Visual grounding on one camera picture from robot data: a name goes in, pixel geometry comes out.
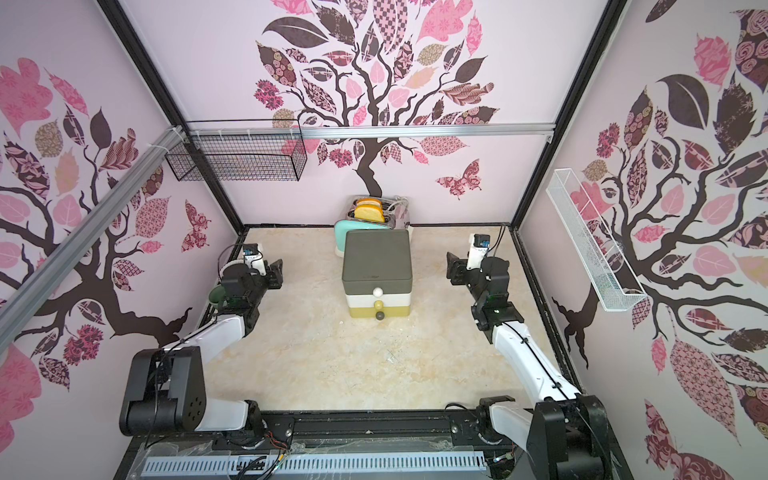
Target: wall shelf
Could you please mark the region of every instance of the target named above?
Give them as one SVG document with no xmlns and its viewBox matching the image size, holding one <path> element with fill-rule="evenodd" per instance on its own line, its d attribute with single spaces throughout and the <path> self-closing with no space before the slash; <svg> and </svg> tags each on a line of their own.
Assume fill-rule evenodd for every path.
<svg viewBox="0 0 768 480">
<path fill-rule="evenodd" d="M 576 192 L 581 192 L 579 196 L 586 199 L 581 209 L 571 199 L 571 194 Z M 627 263 L 620 244 L 614 239 L 611 228 L 603 217 L 598 214 L 597 208 L 584 190 L 576 173 L 571 168 L 555 170 L 547 186 L 547 195 L 558 211 L 568 236 L 573 240 L 603 308 L 608 312 L 624 312 L 646 298 L 647 294 L 637 275 Z M 591 222 L 601 223 L 601 235 L 608 238 L 603 242 L 602 248 L 598 245 L 585 217 Z M 631 290 L 622 286 L 611 265 L 622 265 L 621 268 L 625 266 L 629 269 L 636 285 L 633 285 Z"/>
</svg>

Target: tree trunk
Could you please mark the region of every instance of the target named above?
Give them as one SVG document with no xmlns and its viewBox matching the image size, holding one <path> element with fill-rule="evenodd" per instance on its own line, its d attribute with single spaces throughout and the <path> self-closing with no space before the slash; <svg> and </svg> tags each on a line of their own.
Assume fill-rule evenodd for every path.
<svg viewBox="0 0 768 480">
<path fill-rule="evenodd" d="M 365 182 L 368 195 L 371 197 L 381 197 L 382 188 L 379 186 L 379 182 L 373 178 L 375 174 L 371 170 L 371 163 L 376 159 L 376 156 L 382 149 L 382 145 L 375 138 L 360 138 L 359 140 L 365 146 L 366 152 L 362 155 L 360 163 L 357 165 L 357 176 Z"/>
</svg>

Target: aluminum rail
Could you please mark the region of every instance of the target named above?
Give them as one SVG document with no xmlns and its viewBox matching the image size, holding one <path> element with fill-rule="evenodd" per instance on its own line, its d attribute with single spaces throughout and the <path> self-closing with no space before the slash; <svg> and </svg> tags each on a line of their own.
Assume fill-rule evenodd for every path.
<svg viewBox="0 0 768 480">
<path fill-rule="evenodd" d="M 141 185 L 149 180 L 163 162 L 166 149 L 170 150 L 181 141 L 180 131 L 180 127 L 166 130 L 2 307 L 0 353 L 5 351 L 14 337 L 35 316 L 58 284 L 69 275 L 75 264 L 125 208 Z"/>
</svg>

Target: gray lid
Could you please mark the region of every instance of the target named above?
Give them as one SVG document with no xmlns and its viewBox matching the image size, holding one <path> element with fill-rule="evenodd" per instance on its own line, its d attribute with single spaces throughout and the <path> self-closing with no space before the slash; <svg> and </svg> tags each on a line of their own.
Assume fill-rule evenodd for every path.
<svg viewBox="0 0 768 480">
<path fill-rule="evenodd" d="M 344 292 L 370 295 L 410 293 L 413 285 L 411 244 L 407 230 L 350 230 L 344 248 Z"/>
</svg>

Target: black frame edge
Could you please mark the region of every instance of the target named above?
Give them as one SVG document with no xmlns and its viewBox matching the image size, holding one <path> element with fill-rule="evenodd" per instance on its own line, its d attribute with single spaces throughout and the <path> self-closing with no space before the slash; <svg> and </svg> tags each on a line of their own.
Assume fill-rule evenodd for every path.
<svg viewBox="0 0 768 480">
<path fill-rule="evenodd" d="M 541 156 L 536 163 L 536 168 L 531 175 L 528 186 L 525 188 L 522 199 L 520 199 L 518 209 L 515 211 L 515 216 L 512 218 L 511 225 L 513 228 L 519 228 L 522 225 L 522 222 L 525 219 L 525 214 L 533 203 L 536 192 L 538 191 L 541 182 L 544 180 L 549 165 L 554 158 L 554 154 L 557 152 L 560 142 L 565 136 L 565 131 L 568 129 L 568 125 L 573 119 L 576 108 L 581 102 L 581 97 L 587 89 L 592 74 L 598 66 L 598 62 L 611 39 L 611 35 L 618 24 L 626 4 L 627 0 L 608 0 L 605 5 L 603 15 L 601 16 L 598 26 L 594 30 L 594 35 L 592 35 L 592 39 L 587 47 L 587 52 L 581 59 L 581 64 L 576 72 L 573 83 L 571 83 L 571 87 L 568 89 L 568 95 L 565 97 L 563 106 L 554 121 L 554 135 L 541 152 Z"/>
<path fill-rule="evenodd" d="M 139 70 L 141 77 L 144 79 L 144 82 L 147 84 L 155 101 L 160 105 L 161 110 L 170 124 L 181 126 L 184 133 L 189 137 L 189 125 L 181 115 L 181 110 L 178 105 L 176 105 L 176 101 L 170 94 L 166 84 L 163 82 L 160 73 L 155 68 L 146 48 L 144 48 L 144 45 L 141 43 L 141 40 L 134 30 L 131 21 L 128 19 L 128 16 L 125 15 L 125 10 L 123 10 L 119 0 L 96 0 L 96 2 L 99 7 L 101 7 L 101 11 L 112 26 L 114 33 L 120 39 L 125 51 L 131 57 L 131 60 L 133 60 L 136 69 Z M 184 145 L 189 151 L 190 156 L 194 159 L 198 170 L 200 170 L 200 173 L 203 175 L 210 192 L 216 198 L 216 202 L 218 202 L 224 215 L 232 224 L 232 228 L 235 229 L 237 234 L 244 232 L 243 222 L 240 220 L 240 216 L 237 215 L 227 192 L 224 191 L 221 183 L 216 178 L 216 174 L 210 168 L 208 160 L 194 144 L 185 143 Z"/>
</svg>

